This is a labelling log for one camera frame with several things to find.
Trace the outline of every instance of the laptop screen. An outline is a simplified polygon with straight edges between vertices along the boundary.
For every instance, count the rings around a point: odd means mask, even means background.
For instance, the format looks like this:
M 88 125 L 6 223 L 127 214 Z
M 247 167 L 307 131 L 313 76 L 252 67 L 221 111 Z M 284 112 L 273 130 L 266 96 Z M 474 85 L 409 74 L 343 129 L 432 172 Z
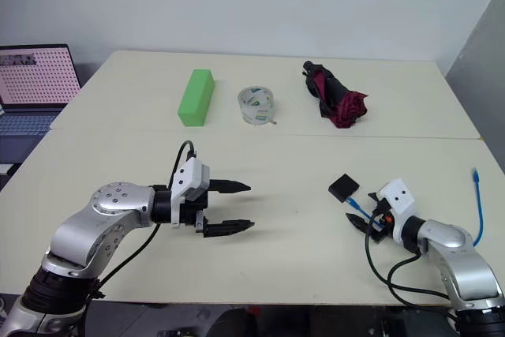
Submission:
M 0 47 L 3 108 L 63 108 L 79 90 L 65 44 Z

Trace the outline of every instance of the folded umbrella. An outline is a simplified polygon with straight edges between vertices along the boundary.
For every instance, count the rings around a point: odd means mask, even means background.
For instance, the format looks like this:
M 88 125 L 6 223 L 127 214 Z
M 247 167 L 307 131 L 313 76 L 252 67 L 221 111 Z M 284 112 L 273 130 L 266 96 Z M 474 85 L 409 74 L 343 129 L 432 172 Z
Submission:
M 349 91 L 328 69 L 310 61 L 303 64 L 305 83 L 310 93 L 319 98 L 321 117 L 329 118 L 337 128 L 350 128 L 366 114 L 367 95 Z

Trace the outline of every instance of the robotic arm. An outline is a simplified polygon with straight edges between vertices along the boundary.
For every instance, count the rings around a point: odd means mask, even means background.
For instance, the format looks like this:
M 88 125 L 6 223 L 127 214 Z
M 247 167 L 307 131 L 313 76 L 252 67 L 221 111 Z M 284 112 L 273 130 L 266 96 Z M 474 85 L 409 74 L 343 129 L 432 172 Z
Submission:
M 41 267 L 14 304 L 0 337 L 11 335 L 67 335 L 80 322 L 98 277 L 122 239 L 133 229 L 153 223 L 194 226 L 204 237 L 234 234 L 254 225 L 249 220 L 209 224 L 204 216 L 208 191 L 236 193 L 249 190 L 240 182 L 211 180 L 209 167 L 195 154 L 165 185 L 110 183 L 97 189 L 86 207 L 57 230 Z
M 426 253 L 440 270 L 461 336 L 504 336 L 505 298 L 470 234 L 417 217 L 415 200 L 401 179 L 370 195 L 378 201 L 372 217 L 383 216 L 383 230 L 410 252 Z

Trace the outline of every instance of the laptop keyboard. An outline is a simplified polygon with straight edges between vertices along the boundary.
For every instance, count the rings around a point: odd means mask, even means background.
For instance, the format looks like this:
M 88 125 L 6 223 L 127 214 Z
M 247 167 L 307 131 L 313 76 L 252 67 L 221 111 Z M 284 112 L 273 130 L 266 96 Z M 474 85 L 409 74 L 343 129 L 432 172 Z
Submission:
M 46 134 L 56 115 L 6 115 L 0 117 L 0 136 L 37 136 Z

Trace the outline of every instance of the black cable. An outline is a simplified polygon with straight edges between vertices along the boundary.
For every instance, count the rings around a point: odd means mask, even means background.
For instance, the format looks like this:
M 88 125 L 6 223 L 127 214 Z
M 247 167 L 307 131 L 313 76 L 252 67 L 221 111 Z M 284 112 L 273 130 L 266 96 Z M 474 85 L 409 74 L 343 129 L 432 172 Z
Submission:
M 419 293 L 419 294 L 429 294 L 429 295 L 434 295 L 434 296 L 440 296 L 440 297 L 445 298 L 445 299 L 449 298 L 446 294 L 442 294 L 442 293 L 437 292 L 437 291 L 424 290 L 424 289 L 416 288 L 416 287 L 399 286 L 399 285 L 394 284 L 394 283 L 391 282 L 391 277 L 393 276 L 393 274 L 395 273 L 395 271 L 397 269 L 399 269 L 401 266 L 405 265 L 405 264 L 408 264 L 410 262 L 414 262 L 415 260 L 418 260 L 421 257 L 420 253 L 418 253 L 419 256 L 417 256 L 417 254 L 416 254 L 416 256 L 411 257 L 411 258 L 409 258 L 407 260 L 403 260 L 402 262 L 399 262 L 398 264 L 396 264 L 395 266 L 393 266 L 393 268 L 391 268 L 391 270 L 388 273 L 387 279 L 385 279 L 377 271 L 375 265 L 372 262 L 372 256 L 370 255 L 370 247 L 369 247 L 370 234 L 372 233 L 372 228 L 373 228 L 373 220 L 376 217 L 377 217 L 377 214 L 375 212 L 372 213 L 372 218 L 368 221 L 368 226 L 367 226 L 367 230 L 366 230 L 366 234 L 365 234 L 365 252 L 366 252 L 366 258 L 367 258 L 367 261 L 368 261 L 368 265 L 370 266 L 370 268 L 372 269 L 372 271 L 376 275 L 376 277 L 379 278 L 379 280 L 381 282 L 383 282 L 384 284 L 387 285 L 387 287 L 389 288 L 389 291 L 391 292 L 391 294 L 396 298 L 396 300 L 400 301 L 402 304 L 407 305 L 407 306 L 409 306 L 411 308 L 414 308 L 414 309 L 422 310 L 422 311 L 433 312 L 433 313 L 440 313 L 440 314 L 443 314 L 446 317 L 450 317 L 452 320 L 456 321 L 456 317 L 453 316 L 453 315 L 451 315 L 449 312 L 447 312 L 445 310 L 437 309 L 437 308 L 433 308 L 433 307 L 429 307 L 429 306 L 422 306 L 422 305 L 417 305 L 417 304 L 414 304 L 414 303 L 410 303 L 407 300 L 401 298 L 395 292 L 395 289 L 397 289 L 397 290 L 401 290 L 401 291 L 415 292 L 415 293 Z
M 415 292 L 418 294 L 427 294 L 427 295 L 433 295 L 433 296 L 438 296 L 441 298 L 444 298 L 446 300 L 449 300 L 449 297 L 446 294 L 442 294 L 441 292 L 438 291 L 433 291 L 433 290 L 425 290 L 422 288 L 416 288 L 416 287 L 406 287 L 406 286 L 400 286 L 398 284 L 394 283 L 389 283 L 376 269 L 375 265 L 372 262 L 372 257 L 370 255 L 370 234 L 372 233 L 372 228 L 373 228 L 373 220 L 377 217 L 377 215 L 372 214 L 372 218 L 370 218 L 370 221 L 368 222 L 366 234 L 365 234 L 365 252 L 366 252 L 366 259 L 368 260 L 368 265 L 372 269 L 373 273 L 376 275 L 379 280 L 384 283 L 385 285 L 390 285 L 395 288 L 396 290 L 401 290 L 401 291 L 406 291 L 406 292 Z
M 172 169 L 172 174 L 170 175 L 170 180 L 168 182 L 169 191 L 172 189 L 172 184 L 174 183 L 175 172 L 177 171 L 177 168 L 179 167 L 182 152 L 184 151 L 184 148 L 186 147 L 186 145 L 189 145 L 188 158 L 190 156 L 195 156 L 195 147 L 193 146 L 192 141 L 190 141 L 190 140 L 184 141 L 182 143 L 181 147 L 179 148 L 179 152 L 177 153 L 177 158 L 175 159 L 174 168 Z M 107 274 L 106 277 L 103 278 L 103 280 L 101 280 L 98 283 L 98 285 L 96 286 L 96 288 L 89 294 L 88 300 L 86 302 L 86 309 L 84 310 L 82 317 L 80 318 L 80 323 L 77 326 L 80 337 L 84 337 L 86 334 L 86 316 L 88 315 L 89 305 L 92 302 L 93 298 L 95 298 L 95 296 L 99 293 L 100 288 L 102 288 L 102 286 L 105 283 L 107 283 L 110 280 L 110 278 L 112 278 L 114 275 L 116 275 L 118 273 L 118 271 L 121 270 L 122 268 L 124 268 L 133 258 L 135 258 L 140 253 L 142 253 L 142 251 L 149 245 L 149 243 L 152 241 L 152 239 L 156 236 L 156 233 L 158 233 L 160 226 L 161 226 L 161 224 L 156 224 L 155 229 L 149 235 L 148 239 L 144 242 L 144 244 L 142 244 L 142 246 L 139 249 L 135 250 L 135 252 L 133 254 L 131 254 L 128 258 L 123 260 L 109 274 Z

